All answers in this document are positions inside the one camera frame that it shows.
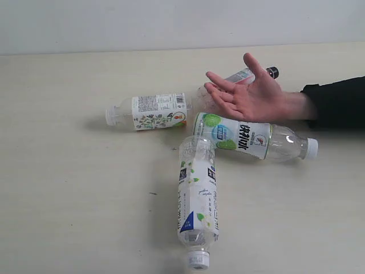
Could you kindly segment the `person's open bare hand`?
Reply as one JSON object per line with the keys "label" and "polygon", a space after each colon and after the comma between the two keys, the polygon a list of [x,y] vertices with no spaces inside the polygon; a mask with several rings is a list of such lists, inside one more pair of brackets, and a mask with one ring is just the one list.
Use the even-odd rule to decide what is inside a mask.
{"label": "person's open bare hand", "polygon": [[304,93],[282,91],[251,54],[244,54],[243,61],[255,76],[250,84],[231,83],[211,71],[206,73],[210,81],[204,86],[219,115],[258,123],[314,120],[317,117],[314,105]]}

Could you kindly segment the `forearm in black sleeve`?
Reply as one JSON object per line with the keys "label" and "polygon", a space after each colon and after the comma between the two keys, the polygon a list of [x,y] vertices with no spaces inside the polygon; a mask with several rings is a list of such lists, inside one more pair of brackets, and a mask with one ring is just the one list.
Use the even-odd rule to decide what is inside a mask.
{"label": "forearm in black sleeve", "polygon": [[303,88],[315,109],[307,120],[316,130],[364,130],[364,77],[331,84],[311,84]]}

